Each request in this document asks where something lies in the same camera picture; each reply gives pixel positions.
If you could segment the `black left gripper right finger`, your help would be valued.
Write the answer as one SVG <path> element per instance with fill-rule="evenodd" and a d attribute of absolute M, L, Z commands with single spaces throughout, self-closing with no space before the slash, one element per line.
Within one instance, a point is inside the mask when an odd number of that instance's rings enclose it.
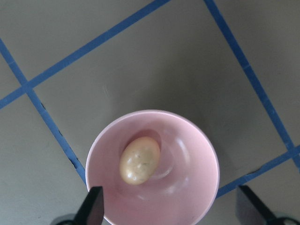
<path fill-rule="evenodd" d="M 271 225 L 277 217 L 249 186 L 237 187 L 236 217 L 241 225 Z"/>

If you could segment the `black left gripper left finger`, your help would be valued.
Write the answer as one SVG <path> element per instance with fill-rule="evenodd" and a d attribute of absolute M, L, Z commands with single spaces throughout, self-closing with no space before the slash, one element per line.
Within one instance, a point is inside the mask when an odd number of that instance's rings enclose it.
<path fill-rule="evenodd" d="M 74 217 L 76 225 L 101 225 L 104 219 L 102 187 L 92 187 Z"/>

